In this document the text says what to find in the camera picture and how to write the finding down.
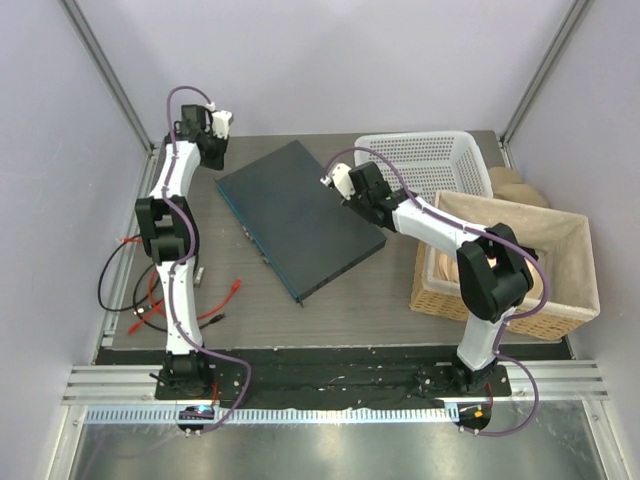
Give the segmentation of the small grey plug connector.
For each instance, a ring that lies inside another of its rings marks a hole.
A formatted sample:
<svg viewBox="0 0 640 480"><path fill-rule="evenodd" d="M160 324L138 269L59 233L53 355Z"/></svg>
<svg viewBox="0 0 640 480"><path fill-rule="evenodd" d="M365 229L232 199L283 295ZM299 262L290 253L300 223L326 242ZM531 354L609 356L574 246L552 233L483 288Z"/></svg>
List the small grey plug connector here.
<svg viewBox="0 0 640 480"><path fill-rule="evenodd" d="M201 285L202 279L203 279L203 276L204 276L204 272L205 272L205 268L204 267L199 267L198 268L198 270L196 272L196 275L195 275L195 278L194 278L194 286L195 287L199 287Z"/></svg>

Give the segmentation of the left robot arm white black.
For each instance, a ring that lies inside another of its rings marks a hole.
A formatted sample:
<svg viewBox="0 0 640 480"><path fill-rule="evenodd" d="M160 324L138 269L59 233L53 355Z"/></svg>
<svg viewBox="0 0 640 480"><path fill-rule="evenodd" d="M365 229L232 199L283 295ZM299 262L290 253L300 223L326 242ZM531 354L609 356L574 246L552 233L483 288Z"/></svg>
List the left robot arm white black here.
<svg viewBox="0 0 640 480"><path fill-rule="evenodd" d="M135 214L146 255L153 261L164 296L167 340L158 383L205 397L213 375L195 309L193 278L199 232L187 201L199 167L224 168L233 115L213 103L181 107L170 121L165 161L150 193L136 200Z"/></svg>

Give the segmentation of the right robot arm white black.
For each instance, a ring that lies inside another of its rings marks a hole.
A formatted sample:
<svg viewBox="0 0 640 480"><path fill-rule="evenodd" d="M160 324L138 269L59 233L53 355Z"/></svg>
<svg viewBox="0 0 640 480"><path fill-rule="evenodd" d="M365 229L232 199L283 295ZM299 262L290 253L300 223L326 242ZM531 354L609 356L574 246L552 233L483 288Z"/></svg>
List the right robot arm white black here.
<svg viewBox="0 0 640 480"><path fill-rule="evenodd" d="M417 239L454 261L469 316L451 380L460 393L477 393L495 368L505 323L535 286L537 255L520 246L505 224L484 227L463 221L433 207L405 184L392 190L374 162L355 168L339 163L322 183L338 191L342 204L368 222Z"/></svg>

